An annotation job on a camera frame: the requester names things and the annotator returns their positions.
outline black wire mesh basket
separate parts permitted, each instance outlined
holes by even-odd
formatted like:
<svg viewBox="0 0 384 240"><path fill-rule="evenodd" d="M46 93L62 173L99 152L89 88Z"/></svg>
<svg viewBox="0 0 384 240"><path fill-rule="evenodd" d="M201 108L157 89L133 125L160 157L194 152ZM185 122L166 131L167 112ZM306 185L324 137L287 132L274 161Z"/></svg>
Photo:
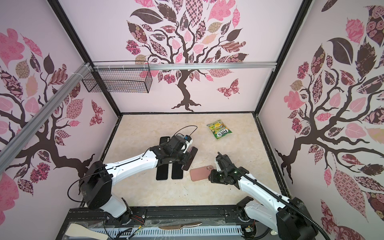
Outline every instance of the black wire mesh basket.
<svg viewBox="0 0 384 240"><path fill-rule="evenodd" d="M149 93L152 76L148 61L130 61L135 65L95 66L84 78L83 83L88 92L101 92L97 80L101 80L108 92Z"/></svg>

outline wall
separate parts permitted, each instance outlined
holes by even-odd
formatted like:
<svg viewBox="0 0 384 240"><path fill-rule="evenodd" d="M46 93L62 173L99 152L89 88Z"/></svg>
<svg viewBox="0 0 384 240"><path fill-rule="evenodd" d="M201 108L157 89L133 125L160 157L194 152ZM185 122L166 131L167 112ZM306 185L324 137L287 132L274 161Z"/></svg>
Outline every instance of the wall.
<svg viewBox="0 0 384 240"><path fill-rule="evenodd" d="M0 149L82 60L44 0L2 3ZM69 185L99 159L116 122L101 93L80 83L0 175L2 239L54 239L69 208ZM71 196L79 200L73 188Z"/></svg>
<svg viewBox="0 0 384 240"><path fill-rule="evenodd" d="M314 2L260 114L289 190L331 239L384 234L383 18L378 0Z"/></svg>
<svg viewBox="0 0 384 240"><path fill-rule="evenodd" d="M120 0L105 4L71 0L61 4L93 61L167 64L276 61L301 1ZM270 69L151 74L149 94L112 93L122 112L254 111Z"/></svg>

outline gold knife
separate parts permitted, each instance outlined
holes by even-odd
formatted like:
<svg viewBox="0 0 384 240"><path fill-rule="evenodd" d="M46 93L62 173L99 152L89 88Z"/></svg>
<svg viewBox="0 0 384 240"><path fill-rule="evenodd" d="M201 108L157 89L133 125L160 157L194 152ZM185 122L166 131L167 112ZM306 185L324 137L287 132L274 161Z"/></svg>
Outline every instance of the gold knife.
<svg viewBox="0 0 384 240"><path fill-rule="evenodd" d="M171 225L171 226L163 226L159 227L162 230L179 230L183 227L197 227L202 225L202 222L192 222L192 223L184 223L184 224L178 224L178 225Z"/></svg>

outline butterfly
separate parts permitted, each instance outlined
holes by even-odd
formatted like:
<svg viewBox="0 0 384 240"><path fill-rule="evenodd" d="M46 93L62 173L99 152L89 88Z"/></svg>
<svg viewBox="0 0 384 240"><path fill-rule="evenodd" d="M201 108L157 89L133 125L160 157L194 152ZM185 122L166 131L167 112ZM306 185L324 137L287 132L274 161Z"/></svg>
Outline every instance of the butterfly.
<svg viewBox="0 0 384 240"><path fill-rule="evenodd" d="M217 90L221 93L224 93L224 96L226 96L229 99L229 96L235 93L239 93L239 88L237 85L239 85L239 79L236 79L232 82L231 86L229 88L218 88Z"/></svg>
<svg viewBox="0 0 384 240"><path fill-rule="evenodd" d="M105 111L101 107L98 107L93 100L92 100L92 108L93 108L93 111L95 112L95 115L93 115L93 117L91 118L91 121L89 122L90 126L95 125L96 123L97 124L102 123L103 119L100 115L102 115L103 111Z"/></svg>

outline snack package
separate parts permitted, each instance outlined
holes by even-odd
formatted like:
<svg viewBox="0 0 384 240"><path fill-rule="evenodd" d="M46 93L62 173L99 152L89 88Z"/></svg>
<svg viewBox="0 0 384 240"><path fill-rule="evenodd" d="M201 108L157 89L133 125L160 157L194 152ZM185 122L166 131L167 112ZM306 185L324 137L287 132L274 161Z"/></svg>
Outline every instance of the snack package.
<svg viewBox="0 0 384 240"><path fill-rule="evenodd" d="M216 139L231 133L231 130L229 130L221 120L217 120L216 122L208 124L207 126L212 130L212 133L215 135Z"/></svg>

